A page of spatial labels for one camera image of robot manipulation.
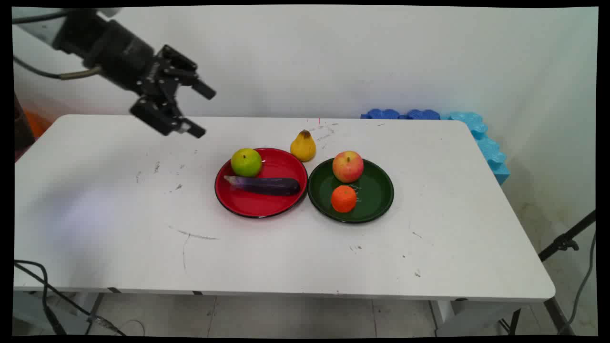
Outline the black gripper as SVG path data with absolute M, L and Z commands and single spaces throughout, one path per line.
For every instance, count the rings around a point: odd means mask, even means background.
M 82 61 L 85 67 L 101 67 L 101 74 L 126 91 L 141 94 L 139 82 L 154 59 L 154 98 L 142 96 L 129 109 L 131 115 L 161 135 L 187 133 L 201 138 L 206 130 L 188 119 L 177 105 L 176 93 L 187 86 L 211 100 L 216 91 L 205 84 L 198 65 L 169 45 L 154 48 L 116 21 L 97 21 L 85 29 Z

